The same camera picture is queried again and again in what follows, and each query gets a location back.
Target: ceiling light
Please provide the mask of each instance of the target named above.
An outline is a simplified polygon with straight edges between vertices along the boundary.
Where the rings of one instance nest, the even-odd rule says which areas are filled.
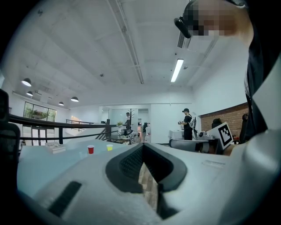
[[[77,97],[72,97],[72,98],[71,98],[71,101],[73,101],[73,102],[79,102],[79,100],[78,100]]]
[[[31,80],[29,78],[22,80],[22,83],[28,87],[31,87]]]
[[[33,96],[32,91],[29,91],[26,94],[29,95],[29,96]]]
[[[178,59],[177,60],[177,65],[176,65],[176,68],[175,68],[175,71],[174,71],[174,74],[173,74],[173,77],[171,79],[171,82],[174,83],[177,79],[177,76],[179,75],[179,72],[180,72],[180,69],[181,69],[181,66],[183,65],[184,63],[184,60],[183,59]]]

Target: white ceiling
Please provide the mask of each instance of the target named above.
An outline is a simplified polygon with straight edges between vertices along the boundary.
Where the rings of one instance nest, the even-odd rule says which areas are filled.
[[[37,5],[7,49],[3,74],[14,90],[43,91],[65,107],[72,96],[118,85],[171,85],[178,58],[184,59],[174,86],[193,86],[207,73],[228,39],[192,37],[177,47],[173,23],[188,0],[50,0]],[[30,78],[32,88],[20,81]]]

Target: person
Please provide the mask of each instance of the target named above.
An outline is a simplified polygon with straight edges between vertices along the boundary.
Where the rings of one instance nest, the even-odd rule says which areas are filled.
[[[130,113],[129,112],[127,112],[126,113],[126,122],[125,122],[125,124],[126,124],[126,129],[127,130],[130,130],[131,129],[131,123],[130,123]]]
[[[189,126],[189,123],[192,119],[192,116],[189,114],[189,109],[185,108],[183,110],[183,113],[185,114],[184,121],[179,122],[179,124],[182,124],[184,126],[184,139],[185,140],[192,140],[192,128]]]
[[[183,22],[194,35],[217,33],[220,36],[234,36],[249,49],[244,81],[249,106],[245,138],[249,140],[267,129],[252,97],[280,54],[281,41],[277,34],[280,18],[279,7],[275,7],[273,2],[244,0],[243,3],[240,7],[232,0],[192,0],[185,8]],[[233,148],[234,145],[231,145],[225,154],[230,155]]]

